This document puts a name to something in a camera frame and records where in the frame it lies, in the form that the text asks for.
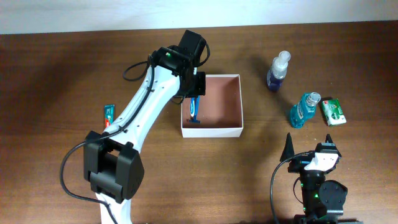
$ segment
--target white wall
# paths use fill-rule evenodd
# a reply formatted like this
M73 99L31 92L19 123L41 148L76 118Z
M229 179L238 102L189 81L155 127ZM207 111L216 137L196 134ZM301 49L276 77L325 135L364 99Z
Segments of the white wall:
M0 34L398 19L398 0L2 0Z

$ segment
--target cable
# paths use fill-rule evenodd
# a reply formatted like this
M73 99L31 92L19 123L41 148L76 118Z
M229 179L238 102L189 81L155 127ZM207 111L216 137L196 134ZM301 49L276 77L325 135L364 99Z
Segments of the cable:
M142 64L145 64L145 63L147 64L147 66L146 66L144 72L142 73L142 75L140 75L140 76L137 77L137 78L127 78L127 77L126 77L126 74L127 74L127 72L128 72L130 69L134 68L135 66L142 65ZM141 78L143 78L143 77L145 76L145 74L147 73L148 68L149 68L149 63L148 63L148 61L145 61L145 62L138 62L138 63L136 63L136 64L134 64L134 65L131 65L131 66L128 67L127 69L125 69L125 71L123 72L123 78L124 78L125 80L129 81L129 82L138 81L138 80L140 80Z
M201 67L209 59L209 57L210 57L210 48L209 48L209 45L207 43L206 43L206 49L207 49L206 59L204 61L200 62L197 67Z
M272 173L272 177L271 177L271 186L269 187L269 201L271 203L271 211L272 211L272 216L274 217L274 221L276 224L279 224L278 218L276 217L276 213L275 213L275 208L274 208L274 203L272 201L272 188L274 187L274 179L275 179L275 174L278 171L278 169L285 163L288 162L298 156L302 156L302 155L308 155L308 152L301 152L298 153L288 159L285 159L284 161L280 162L280 164L275 168L274 173Z
M184 102L184 99L185 99L185 95L182 97L181 101L178 102L178 103L177 103L177 102L174 102L174 100L172 100L172 99L170 99L170 101L171 101L172 103L176 104L176 105L181 105L182 102Z
M298 177L298 178L296 179L296 181L294 182L294 184L293 184L293 194L294 194L294 197L296 197L296 199L298 200L298 202L303 203L302 201L300 201L299 198L297 198L297 196L296 196L296 191L294 190L294 188L295 188L295 186L296 186L296 184L297 184L297 181L299 181L299 180L300 180L300 178Z
M113 221L115 224L118 224L118 223L117 223L116 219L113 217L112 211L111 211L111 209L110 209L108 203L106 203L106 202L104 202L104 201L101 201L101 200L97 200L97 199L93 199L93 198L89 198L89 197L84 197L84 196L81 196L81 195L77 195L77 194L74 194L74 193L70 192L70 190L69 190L69 189L67 188L67 186L65 185L65 181L63 180L63 170L64 170L64 168L65 168L65 164L67 163L68 158L69 158L70 155L72 155L72 153L74 153L77 149L79 149L79 148L81 148L82 146L85 146L85 145L87 145L87 144L91 144L91 143L94 143L94 142L97 142L97 141L104 140L104 139L110 138L110 137L112 137L112 136L115 136L115 135L121 133L122 131L124 131L124 130L131 124L131 122L132 122L132 121L134 120L134 118L137 116L138 112L141 110L142 106L144 106L144 103L146 102L146 99L148 98L149 94L151 93L152 87L153 87L153 85L154 85L154 80L155 80L155 65L153 64L152 57L151 57L151 56L148 56L148 61L146 61L146 62L147 62L146 70L149 68L150 65L151 65L151 68L152 68L152 70L151 70L151 71L152 71L152 72L151 72L151 80L150 80L150 83L149 83L149 86L148 86L148 89L147 89L147 92L146 92L145 96L143 97L142 101L140 102L139 106L137 107L137 110L136 110L136 111L134 112L134 114L131 116L131 118L129 119L129 121L127 121L127 123L126 123L123 127L120 127L120 126L119 126L119 129L118 129L116 132L112 133L112 134L109 134L109 135L100 137L100 138L98 138L98 139L92 139L92 140L88 140L88 141L83 141L83 142L77 144L75 147L73 147L71 150L69 150L68 153L65 155L65 157L62 159L61 167L60 167L60 183L61 183L62 189L63 189L69 196L72 196L72 197L74 197L74 198L77 198L77 199L80 199L80 200L86 200L86 201L89 201L89 202L96 202L96 203L103 204L103 205L106 207L106 209L107 209L107 211L108 211L108 213L109 213L109 216L111 217L112 221ZM126 74L126 72L127 72L129 69L133 68L134 66L141 65L141 64L143 64L143 62L140 62L140 63L137 63L137 64L135 64L135 65L132 65L132 66L130 66L128 69L126 69L126 71L123 73L123 78L125 78L124 75Z

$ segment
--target clear plastic bottle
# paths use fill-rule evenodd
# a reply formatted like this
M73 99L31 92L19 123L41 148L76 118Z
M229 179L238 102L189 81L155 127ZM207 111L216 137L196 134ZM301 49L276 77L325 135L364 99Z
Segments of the clear plastic bottle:
M306 120L313 118L317 104L321 100L319 93L304 93L299 103L290 110L290 122L293 128L301 128Z
M271 68L267 74L267 85L271 91L278 91L286 77L290 53L286 50L279 53L279 56L272 61Z

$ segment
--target wooden table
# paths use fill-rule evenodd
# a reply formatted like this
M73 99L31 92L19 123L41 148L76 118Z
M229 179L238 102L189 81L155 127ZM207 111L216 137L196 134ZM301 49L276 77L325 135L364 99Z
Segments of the wooden table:
M398 22L193 29L209 43L209 74L241 75L240 138L184 139L180 107L169 103L142 150L146 170L132 200L135 223L272 223L269 182L288 132L296 152L330 133L343 155L327 179L348 188L344 218L398 220ZM102 132L103 107L118 115L140 83L122 71L184 30L129 30L0 36L0 222L99 223L99 205L65 194L58 171L89 130ZM278 93L264 84L272 59L292 54ZM143 68L133 71L140 74ZM285 112L306 91L340 100L348 122L328 127L318 110L302 129ZM295 174L277 174L278 216L303 213ZM66 184L94 197L83 179L83 150L71 156Z

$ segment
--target white box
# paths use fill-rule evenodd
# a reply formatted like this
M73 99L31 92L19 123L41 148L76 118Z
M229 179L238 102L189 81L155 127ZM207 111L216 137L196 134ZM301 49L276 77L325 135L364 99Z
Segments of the white box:
M190 123L190 99L181 105L184 138L240 137L243 130L241 79L239 75L206 75L206 95L200 96L197 120Z

